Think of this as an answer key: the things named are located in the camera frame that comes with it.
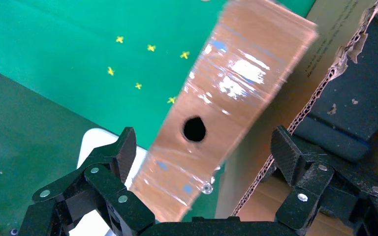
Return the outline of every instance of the dark gray panel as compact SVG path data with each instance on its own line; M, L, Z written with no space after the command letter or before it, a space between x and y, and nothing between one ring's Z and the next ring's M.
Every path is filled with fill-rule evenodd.
M0 231L19 228L32 194L76 169L86 131L98 127L0 77Z
M358 64L349 61L346 72L328 84L311 110L311 115L362 140L378 129L378 19L368 34ZM330 115L333 104L336 112Z
M369 150L367 144L310 117L305 117L295 134L353 162Z

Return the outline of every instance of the white plastic part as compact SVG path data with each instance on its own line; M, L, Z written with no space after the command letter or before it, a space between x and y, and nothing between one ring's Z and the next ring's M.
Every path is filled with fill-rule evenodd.
M80 147L79 160L77 161L77 168L83 164L85 159L91 154L94 148L114 143L118 140L118 136L99 128L88 130L82 139L82 146ZM137 154L134 163L131 166L125 186L129 188L132 179L140 169L147 154L147 150L137 147ZM106 236L110 235L108 225L103 221L102 217L96 210L84 215L79 224L69 233L71 236Z

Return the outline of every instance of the blue marker dot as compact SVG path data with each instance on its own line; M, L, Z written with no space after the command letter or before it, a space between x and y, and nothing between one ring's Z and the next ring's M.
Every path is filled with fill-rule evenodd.
M193 189L192 189L192 186L190 186L189 184L186 184L184 187L183 187L184 191L188 194L191 194L193 192Z
M164 164L163 162L157 162L158 166L160 166L160 168L162 168L163 170L165 171L168 171L169 168L166 166L166 164Z

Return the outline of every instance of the corrugated cardboard edge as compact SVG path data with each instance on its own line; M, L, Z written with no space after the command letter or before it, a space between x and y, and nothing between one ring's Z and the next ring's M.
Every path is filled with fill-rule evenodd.
M347 45L342 46L338 49L336 59L334 60L334 63L331 65L331 67L328 69L325 78L319 84L319 86L317 87L313 95L311 96L311 99L308 101L308 103L304 106L302 111L296 116L296 118L292 121L289 128L287 129L290 134L293 134L296 127L300 124L300 122L302 122L304 117L311 111L312 106L314 105L315 101L320 97L322 91L327 86L327 84L345 72L345 70L347 69L347 61L348 61L347 56L349 56L354 63L357 63L357 56L361 53L364 43L366 42L366 39L368 36L366 34L366 30L371 20L376 14L378 14L378 0L375 2L372 8L367 9L362 14L362 18L360 20L360 27L358 28L356 33L353 35L351 40L347 43ZM232 216L237 215L238 212L241 210L241 208L244 206L244 204L249 200L255 188L263 179L266 172L269 170L273 161L274 159L272 155L270 155L268 159L266 160L266 162L264 163L263 167L258 172L253 183L250 185L250 187L245 192L244 196L238 202L238 205L234 209Z

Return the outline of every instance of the green mat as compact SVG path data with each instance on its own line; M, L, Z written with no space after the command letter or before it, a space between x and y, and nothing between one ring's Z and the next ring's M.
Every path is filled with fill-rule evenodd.
M313 1L281 3L305 16ZM0 73L149 148L224 3L0 1Z

